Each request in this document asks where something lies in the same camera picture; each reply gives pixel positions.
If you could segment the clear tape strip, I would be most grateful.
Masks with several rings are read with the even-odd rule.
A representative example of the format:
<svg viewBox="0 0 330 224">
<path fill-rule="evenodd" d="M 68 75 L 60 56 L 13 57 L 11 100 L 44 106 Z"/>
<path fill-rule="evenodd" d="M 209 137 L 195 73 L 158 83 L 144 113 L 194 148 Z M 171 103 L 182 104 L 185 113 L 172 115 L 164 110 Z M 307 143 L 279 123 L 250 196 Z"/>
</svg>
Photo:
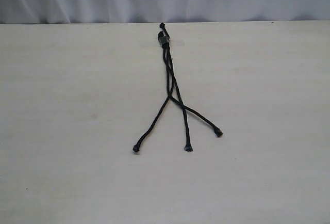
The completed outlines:
<svg viewBox="0 0 330 224">
<path fill-rule="evenodd" d="M 138 42 L 140 47 L 161 47 L 161 43 L 157 40 L 143 40 Z M 170 40 L 170 47 L 185 46 L 183 40 Z"/>
</svg>

